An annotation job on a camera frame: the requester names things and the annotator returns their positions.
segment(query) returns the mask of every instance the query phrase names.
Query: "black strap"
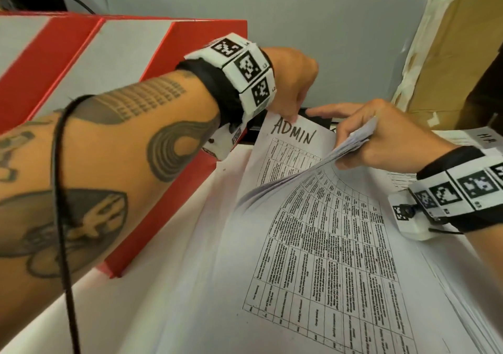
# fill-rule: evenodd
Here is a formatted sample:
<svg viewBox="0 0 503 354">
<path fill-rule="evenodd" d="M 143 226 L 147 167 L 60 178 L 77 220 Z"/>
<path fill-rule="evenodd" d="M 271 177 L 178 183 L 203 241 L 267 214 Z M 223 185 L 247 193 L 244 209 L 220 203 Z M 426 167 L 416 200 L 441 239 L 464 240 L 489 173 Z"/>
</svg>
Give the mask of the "black strap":
<svg viewBox="0 0 503 354">
<path fill-rule="evenodd" d="M 201 58 L 181 61 L 175 69 L 192 72 L 201 80 L 218 104 L 220 126 L 230 123 L 229 130 L 233 132 L 241 124 L 244 111 L 239 92 L 221 69 Z"/>
<path fill-rule="evenodd" d="M 425 179 L 484 156 L 485 154 L 474 146 L 460 146 L 428 164 L 416 177 L 418 180 Z M 463 233 L 481 230 L 498 223 L 503 223 L 503 205 L 473 211 L 468 214 L 451 216 L 448 218 L 448 221 Z"/>
</svg>

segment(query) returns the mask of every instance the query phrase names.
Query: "tattooed forearm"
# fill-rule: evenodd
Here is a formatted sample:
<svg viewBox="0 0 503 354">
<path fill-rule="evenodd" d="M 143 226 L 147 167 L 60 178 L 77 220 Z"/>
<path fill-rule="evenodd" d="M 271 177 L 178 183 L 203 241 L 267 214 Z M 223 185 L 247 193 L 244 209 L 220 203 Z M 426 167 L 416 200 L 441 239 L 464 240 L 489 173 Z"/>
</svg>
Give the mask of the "tattooed forearm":
<svg viewBox="0 0 503 354">
<path fill-rule="evenodd" d="M 218 128 L 219 122 L 217 116 L 209 122 L 180 121 L 159 130 L 147 147 L 148 164 L 157 179 L 173 181 Z"/>
<path fill-rule="evenodd" d="M 14 151 L 35 138 L 32 132 L 24 131 L 0 137 L 0 182 L 14 182 L 18 171 L 9 166 Z"/>
<path fill-rule="evenodd" d="M 65 246 L 73 273 L 93 262 L 117 239 L 126 222 L 128 204 L 125 193 L 109 190 L 70 189 L 66 200 L 71 220 L 64 223 Z M 30 275 L 59 277 L 50 190 L 0 202 L 0 257 L 26 257 Z"/>
<path fill-rule="evenodd" d="M 97 96 L 89 96 L 72 114 L 96 124 L 115 125 L 162 106 L 185 93 L 172 78 L 161 76 Z"/>
</svg>

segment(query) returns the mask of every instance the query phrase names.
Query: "gray partition panel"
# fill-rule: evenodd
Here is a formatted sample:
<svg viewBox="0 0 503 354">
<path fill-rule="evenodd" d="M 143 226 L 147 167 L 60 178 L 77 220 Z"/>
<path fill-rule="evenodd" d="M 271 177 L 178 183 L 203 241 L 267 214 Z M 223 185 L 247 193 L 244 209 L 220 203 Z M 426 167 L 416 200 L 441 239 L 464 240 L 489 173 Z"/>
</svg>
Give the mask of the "gray partition panel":
<svg viewBox="0 0 503 354">
<path fill-rule="evenodd" d="M 300 49 L 320 72 L 305 106 L 389 98 L 426 0 L 93 0 L 102 13 L 246 19 L 261 46 Z M 79 5 L 66 0 L 72 10 Z"/>
</svg>

